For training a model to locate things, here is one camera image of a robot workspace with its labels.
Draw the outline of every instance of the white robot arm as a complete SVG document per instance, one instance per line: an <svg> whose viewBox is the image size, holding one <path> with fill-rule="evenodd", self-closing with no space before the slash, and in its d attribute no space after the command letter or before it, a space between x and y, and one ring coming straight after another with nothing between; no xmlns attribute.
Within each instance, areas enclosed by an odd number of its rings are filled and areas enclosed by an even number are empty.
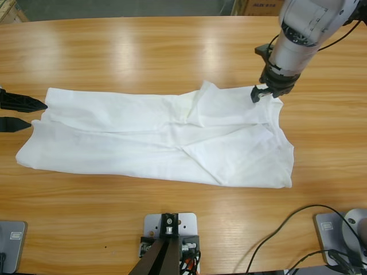
<svg viewBox="0 0 367 275"><path fill-rule="evenodd" d="M260 82L268 88L255 86L252 101L269 93L273 97L289 93L322 43L345 23L365 21L366 7L366 0L285 0L274 48L266 44L255 49L266 63Z"/></svg>

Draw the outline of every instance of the cardboard box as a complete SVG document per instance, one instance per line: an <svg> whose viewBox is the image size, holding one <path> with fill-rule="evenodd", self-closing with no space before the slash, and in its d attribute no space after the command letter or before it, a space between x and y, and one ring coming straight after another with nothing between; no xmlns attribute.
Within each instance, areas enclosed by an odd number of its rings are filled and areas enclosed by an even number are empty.
<svg viewBox="0 0 367 275"><path fill-rule="evenodd" d="M278 16L284 0L235 0L232 15Z"/></svg>
<svg viewBox="0 0 367 275"><path fill-rule="evenodd" d="M28 19L15 0L0 0L0 24L27 22Z"/></svg>

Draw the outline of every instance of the floor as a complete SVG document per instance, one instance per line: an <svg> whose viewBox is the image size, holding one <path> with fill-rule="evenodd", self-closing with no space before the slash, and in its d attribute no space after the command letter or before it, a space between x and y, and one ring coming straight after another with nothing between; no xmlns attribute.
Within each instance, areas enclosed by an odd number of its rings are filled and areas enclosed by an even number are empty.
<svg viewBox="0 0 367 275"><path fill-rule="evenodd" d="M17 0L30 21L145 16L230 15L234 0Z"/></svg>

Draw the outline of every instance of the wooden table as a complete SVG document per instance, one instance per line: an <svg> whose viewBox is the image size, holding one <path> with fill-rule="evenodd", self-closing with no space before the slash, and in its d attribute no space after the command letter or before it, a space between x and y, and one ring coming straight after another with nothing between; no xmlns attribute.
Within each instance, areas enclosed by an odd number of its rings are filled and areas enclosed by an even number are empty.
<svg viewBox="0 0 367 275"><path fill-rule="evenodd" d="M342 28L331 40L343 35ZM0 27L0 84L44 100L47 88L180 94L203 80L220 88L257 83L254 48L279 33L275 17L109 18ZM143 219L194 212L202 274L240 272L253 246L294 209L367 207L366 27L322 51L285 105L281 127L295 146L293 188L72 175L21 167L32 129L0 134L0 219L29 224L20 272L126 274L138 261ZM41 112L0 111L26 121ZM260 251L252 270L289 268L319 249L313 215L299 213ZM303 266L322 265L314 256Z"/></svg>

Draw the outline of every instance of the white cloth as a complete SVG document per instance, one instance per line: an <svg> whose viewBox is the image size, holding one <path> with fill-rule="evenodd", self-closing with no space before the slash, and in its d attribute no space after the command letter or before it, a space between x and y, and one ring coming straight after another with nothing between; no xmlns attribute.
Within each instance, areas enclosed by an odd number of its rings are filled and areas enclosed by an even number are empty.
<svg viewBox="0 0 367 275"><path fill-rule="evenodd" d="M16 158L23 166L236 187L291 187L293 146L279 128L283 103L254 104L252 87L204 82L183 95L49 88Z"/></svg>

